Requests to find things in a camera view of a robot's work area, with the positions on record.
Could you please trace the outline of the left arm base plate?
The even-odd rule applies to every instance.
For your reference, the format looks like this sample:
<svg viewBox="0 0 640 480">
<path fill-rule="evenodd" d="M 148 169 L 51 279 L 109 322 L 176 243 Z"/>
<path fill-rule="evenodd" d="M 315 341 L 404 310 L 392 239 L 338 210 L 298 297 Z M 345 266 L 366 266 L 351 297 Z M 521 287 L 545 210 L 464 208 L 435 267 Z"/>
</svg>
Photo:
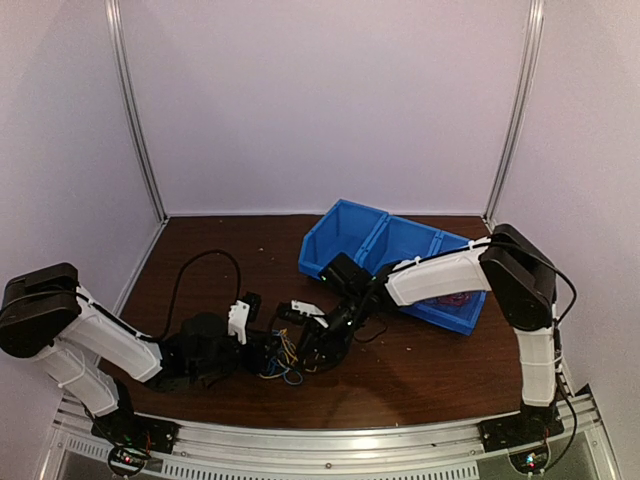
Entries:
<svg viewBox="0 0 640 480">
<path fill-rule="evenodd" d="M 92 423 L 92 435 L 103 438 L 114 446 L 142 453 L 171 454 L 179 432 L 179 425 L 175 422 L 137 414 L 128 418 L 111 415 L 97 417 Z"/>
</svg>

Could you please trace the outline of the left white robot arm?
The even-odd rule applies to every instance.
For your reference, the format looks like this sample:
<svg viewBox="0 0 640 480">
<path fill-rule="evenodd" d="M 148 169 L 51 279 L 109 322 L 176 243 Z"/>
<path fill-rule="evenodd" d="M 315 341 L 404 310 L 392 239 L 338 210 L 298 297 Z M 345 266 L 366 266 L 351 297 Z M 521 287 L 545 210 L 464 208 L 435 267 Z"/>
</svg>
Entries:
<svg viewBox="0 0 640 480">
<path fill-rule="evenodd" d="M 14 277 L 1 303 L 1 349 L 38 364 L 84 405 L 95 430 L 120 445 L 151 436 L 126 386 L 87 361 L 93 352 L 156 392 L 211 387 L 240 366 L 249 345 L 249 323 L 261 306 L 249 292 L 226 317 L 204 312 L 178 333 L 155 339 L 97 302 L 81 286 L 77 269 L 59 263 Z"/>
</svg>

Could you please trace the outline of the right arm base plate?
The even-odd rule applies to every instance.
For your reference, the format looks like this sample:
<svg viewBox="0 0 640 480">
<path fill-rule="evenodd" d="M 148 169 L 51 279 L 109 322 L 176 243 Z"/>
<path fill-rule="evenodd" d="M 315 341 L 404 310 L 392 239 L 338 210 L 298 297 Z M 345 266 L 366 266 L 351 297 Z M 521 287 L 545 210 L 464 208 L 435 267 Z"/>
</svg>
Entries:
<svg viewBox="0 0 640 480">
<path fill-rule="evenodd" d="M 484 451 L 494 452 L 543 442 L 562 434 L 564 425 L 557 414 L 525 413 L 481 421 L 478 425 Z"/>
</svg>

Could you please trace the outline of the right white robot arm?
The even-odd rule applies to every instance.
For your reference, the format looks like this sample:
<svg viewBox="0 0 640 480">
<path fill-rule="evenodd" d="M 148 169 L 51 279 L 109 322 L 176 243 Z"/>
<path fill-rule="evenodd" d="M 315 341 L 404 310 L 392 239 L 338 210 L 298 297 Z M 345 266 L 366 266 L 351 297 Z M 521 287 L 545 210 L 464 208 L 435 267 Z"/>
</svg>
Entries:
<svg viewBox="0 0 640 480">
<path fill-rule="evenodd" d="M 305 316 L 298 364 L 307 371 L 339 365 L 356 331 L 382 310 L 451 294 L 490 292 L 518 342 L 522 393 L 512 430 L 519 440 L 533 441 L 556 416 L 561 363 L 561 320 L 555 313 L 558 275 L 553 263 L 509 224 L 463 248 L 391 262 L 374 274 L 339 253 L 319 277 L 342 299 L 327 314 Z"/>
</svg>

